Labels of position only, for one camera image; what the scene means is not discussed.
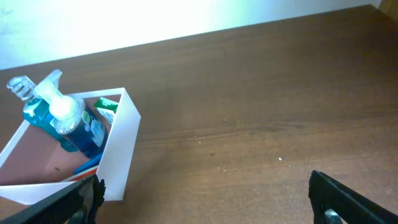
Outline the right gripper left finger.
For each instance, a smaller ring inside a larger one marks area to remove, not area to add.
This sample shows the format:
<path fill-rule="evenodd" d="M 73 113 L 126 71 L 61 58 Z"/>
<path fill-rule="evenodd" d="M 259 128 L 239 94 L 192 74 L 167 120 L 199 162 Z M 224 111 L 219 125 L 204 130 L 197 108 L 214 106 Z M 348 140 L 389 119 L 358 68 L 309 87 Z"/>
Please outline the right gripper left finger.
<path fill-rule="evenodd" d="M 104 180 L 91 175 L 1 220 L 2 224 L 94 224 L 104 202 Z"/>

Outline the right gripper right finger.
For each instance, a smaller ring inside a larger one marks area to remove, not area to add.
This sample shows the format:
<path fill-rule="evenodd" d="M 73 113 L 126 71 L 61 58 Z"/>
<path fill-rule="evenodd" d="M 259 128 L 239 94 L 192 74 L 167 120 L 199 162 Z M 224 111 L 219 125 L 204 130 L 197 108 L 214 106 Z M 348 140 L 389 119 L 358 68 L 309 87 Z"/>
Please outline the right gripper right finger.
<path fill-rule="evenodd" d="M 395 213 L 317 170 L 311 173 L 308 197 L 314 223 L 397 223 Z"/>

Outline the green red toothpaste tube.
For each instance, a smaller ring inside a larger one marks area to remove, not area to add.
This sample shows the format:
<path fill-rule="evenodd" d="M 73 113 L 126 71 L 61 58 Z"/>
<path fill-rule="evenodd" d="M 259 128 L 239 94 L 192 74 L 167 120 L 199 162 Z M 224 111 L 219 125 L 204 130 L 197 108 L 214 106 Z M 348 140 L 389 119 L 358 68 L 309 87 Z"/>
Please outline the green red toothpaste tube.
<path fill-rule="evenodd" d="M 80 180 L 80 179 L 84 179 L 85 177 L 88 177 L 88 176 L 96 174 L 97 169 L 98 169 L 98 166 L 94 166 L 94 167 L 92 167 L 90 169 L 84 170 L 84 171 L 82 171 L 82 172 L 80 172 L 78 174 L 75 174 L 75 175 L 73 175 L 71 177 L 68 177 L 68 178 L 66 178 L 63 181 L 64 182 L 70 182 L 70 181 L 77 181 L 77 180 Z"/>

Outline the blue disposable razor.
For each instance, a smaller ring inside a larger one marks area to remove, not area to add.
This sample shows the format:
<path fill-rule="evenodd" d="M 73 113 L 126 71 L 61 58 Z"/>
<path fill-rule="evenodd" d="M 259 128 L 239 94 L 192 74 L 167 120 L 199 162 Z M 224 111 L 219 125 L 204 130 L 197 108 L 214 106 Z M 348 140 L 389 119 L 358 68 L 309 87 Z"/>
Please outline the blue disposable razor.
<path fill-rule="evenodd" d="M 97 166 L 100 163 L 100 160 L 102 158 L 103 153 L 99 153 L 97 154 L 94 158 L 90 159 L 89 161 L 87 161 L 86 163 L 84 163 L 83 165 L 81 165 L 80 167 L 76 168 L 73 173 L 74 174 L 79 174 L 80 172 L 83 172 L 87 169 L 90 169 L 94 166 Z"/>

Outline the green white soap box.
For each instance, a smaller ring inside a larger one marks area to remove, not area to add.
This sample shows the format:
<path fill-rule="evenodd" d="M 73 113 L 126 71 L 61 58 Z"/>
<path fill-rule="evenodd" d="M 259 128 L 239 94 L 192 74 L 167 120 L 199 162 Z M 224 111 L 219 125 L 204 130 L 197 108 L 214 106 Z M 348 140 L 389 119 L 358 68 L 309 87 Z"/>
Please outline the green white soap box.
<path fill-rule="evenodd" d="M 96 110 L 105 118 L 110 126 L 113 124 L 116 117 L 118 105 L 118 102 L 103 97 L 100 97 L 99 100 L 94 103 Z"/>

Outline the blue mouthwash bottle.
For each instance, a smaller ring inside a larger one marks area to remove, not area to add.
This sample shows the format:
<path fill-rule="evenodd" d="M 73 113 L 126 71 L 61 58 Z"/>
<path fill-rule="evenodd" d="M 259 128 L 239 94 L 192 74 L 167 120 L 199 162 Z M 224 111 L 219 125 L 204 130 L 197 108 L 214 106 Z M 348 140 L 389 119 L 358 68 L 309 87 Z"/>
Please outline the blue mouthwash bottle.
<path fill-rule="evenodd" d="M 14 77 L 7 84 L 7 88 L 25 103 L 23 117 L 26 121 L 57 140 L 67 152 L 76 152 L 78 149 L 69 140 L 56 132 L 54 117 L 49 112 L 49 104 L 42 98 L 35 96 L 35 87 L 35 83 L 25 75 Z"/>

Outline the white square cardboard box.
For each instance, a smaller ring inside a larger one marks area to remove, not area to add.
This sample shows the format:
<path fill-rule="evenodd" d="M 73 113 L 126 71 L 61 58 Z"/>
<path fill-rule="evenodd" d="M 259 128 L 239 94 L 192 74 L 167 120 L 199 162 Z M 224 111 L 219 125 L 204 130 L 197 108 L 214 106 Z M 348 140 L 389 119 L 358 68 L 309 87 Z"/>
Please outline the white square cardboard box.
<path fill-rule="evenodd" d="M 118 101 L 96 175 L 105 181 L 104 198 L 122 200 L 141 116 L 125 88 L 75 93 L 88 106 L 101 97 Z M 80 152 L 66 152 L 46 132 L 23 121 L 1 152 L 1 196 L 32 205 L 76 182 L 73 171 L 86 162 Z"/>

